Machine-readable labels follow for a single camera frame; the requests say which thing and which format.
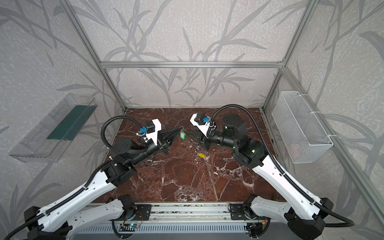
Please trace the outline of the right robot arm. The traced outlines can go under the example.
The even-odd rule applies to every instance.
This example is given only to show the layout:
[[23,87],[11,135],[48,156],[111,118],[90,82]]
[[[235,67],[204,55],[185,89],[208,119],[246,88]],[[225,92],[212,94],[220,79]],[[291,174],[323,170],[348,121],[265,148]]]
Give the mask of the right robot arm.
[[211,121],[206,115],[195,113],[190,122],[199,130],[192,135],[204,149],[208,150],[213,144],[231,149],[235,160],[261,176],[285,199],[284,202],[276,202],[260,196],[249,197],[244,202],[244,210],[250,219],[260,216],[287,224],[303,240],[314,240],[322,234],[327,213],[289,183],[286,178],[290,174],[281,173],[278,170],[281,165],[273,163],[273,155],[267,152],[265,146],[249,138],[247,125],[239,115],[226,115],[223,129],[215,132],[211,138],[208,137]]

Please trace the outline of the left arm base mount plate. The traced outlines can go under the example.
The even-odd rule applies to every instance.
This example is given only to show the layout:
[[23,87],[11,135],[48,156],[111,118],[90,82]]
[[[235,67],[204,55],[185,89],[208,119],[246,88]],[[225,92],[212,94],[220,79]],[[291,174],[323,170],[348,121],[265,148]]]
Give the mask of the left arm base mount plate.
[[116,221],[148,221],[150,219],[152,205],[135,205],[132,210],[124,212]]

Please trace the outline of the key with green tag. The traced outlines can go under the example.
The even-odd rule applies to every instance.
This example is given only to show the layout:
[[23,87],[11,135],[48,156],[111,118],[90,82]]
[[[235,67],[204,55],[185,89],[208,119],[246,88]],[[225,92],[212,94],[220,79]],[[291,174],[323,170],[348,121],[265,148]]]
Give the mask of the key with green tag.
[[186,138],[186,134],[183,131],[180,132],[180,138],[182,140],[184,140]]

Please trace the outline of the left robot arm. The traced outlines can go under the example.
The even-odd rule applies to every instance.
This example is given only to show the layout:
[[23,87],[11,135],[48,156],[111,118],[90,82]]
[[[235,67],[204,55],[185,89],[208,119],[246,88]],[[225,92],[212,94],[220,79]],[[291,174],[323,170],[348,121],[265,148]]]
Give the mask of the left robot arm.
[[166,153],[181,128],[155,130],[146,134],[147,142],[137,145],[130,138],[119,139],[111,151],[111,160],[101,164],[78,188],[44,207],[24,212],[29,240],[67,240],[77,232],[103,221],[134,213],[132,199],[125,195],[108,204],[84,211],[89,203],[116,189],[137,173],[136,166],[162,151]]

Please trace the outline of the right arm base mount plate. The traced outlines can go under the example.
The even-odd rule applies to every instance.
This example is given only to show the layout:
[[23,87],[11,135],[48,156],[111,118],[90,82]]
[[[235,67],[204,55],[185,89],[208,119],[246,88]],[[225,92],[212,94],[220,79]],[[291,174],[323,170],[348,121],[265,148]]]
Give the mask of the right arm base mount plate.
[[232,220],[269,221],[270,218],[256,215],[253,210],[245,204],[228,204],[228,211]]

